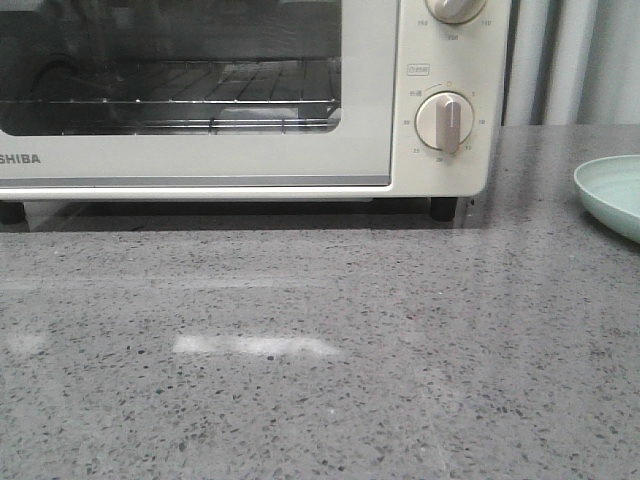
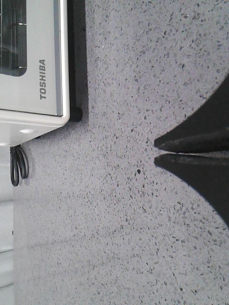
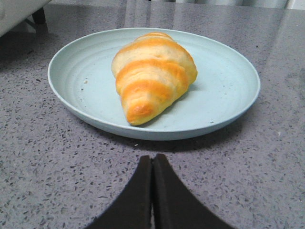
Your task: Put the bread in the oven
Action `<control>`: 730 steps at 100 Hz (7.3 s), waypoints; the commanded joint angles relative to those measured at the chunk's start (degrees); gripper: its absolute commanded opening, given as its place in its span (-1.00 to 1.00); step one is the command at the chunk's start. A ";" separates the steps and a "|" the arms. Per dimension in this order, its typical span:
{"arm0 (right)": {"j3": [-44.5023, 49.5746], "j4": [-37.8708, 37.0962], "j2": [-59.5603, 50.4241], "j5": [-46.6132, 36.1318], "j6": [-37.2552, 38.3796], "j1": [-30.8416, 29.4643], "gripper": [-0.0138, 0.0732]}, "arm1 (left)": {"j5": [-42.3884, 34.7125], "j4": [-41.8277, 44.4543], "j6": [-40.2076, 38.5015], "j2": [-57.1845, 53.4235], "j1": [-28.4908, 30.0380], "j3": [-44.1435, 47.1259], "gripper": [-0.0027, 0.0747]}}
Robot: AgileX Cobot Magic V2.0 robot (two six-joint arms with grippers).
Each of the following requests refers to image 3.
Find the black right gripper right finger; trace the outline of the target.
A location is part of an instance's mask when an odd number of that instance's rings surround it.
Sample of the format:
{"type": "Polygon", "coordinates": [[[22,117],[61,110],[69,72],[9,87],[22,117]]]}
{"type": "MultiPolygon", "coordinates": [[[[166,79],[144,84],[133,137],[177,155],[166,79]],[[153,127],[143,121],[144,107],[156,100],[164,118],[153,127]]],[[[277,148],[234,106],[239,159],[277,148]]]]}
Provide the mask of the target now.
{"type": "Polygon", "coordinates": [[[166,156],[153,159],[153,210],[157,229],[231,229],[186,188],[166,156]]]}

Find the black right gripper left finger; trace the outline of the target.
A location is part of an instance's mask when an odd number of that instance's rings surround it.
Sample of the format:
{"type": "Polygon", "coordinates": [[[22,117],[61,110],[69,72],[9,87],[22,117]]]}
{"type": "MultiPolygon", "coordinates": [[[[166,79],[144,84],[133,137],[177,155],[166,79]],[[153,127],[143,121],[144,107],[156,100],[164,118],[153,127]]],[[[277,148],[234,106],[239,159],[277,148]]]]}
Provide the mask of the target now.
{"type": "Polygon", "coordinates": [[[149,229],[151,227],[152,162],[142,156],[128,184],[88,229],[149,229]]]}

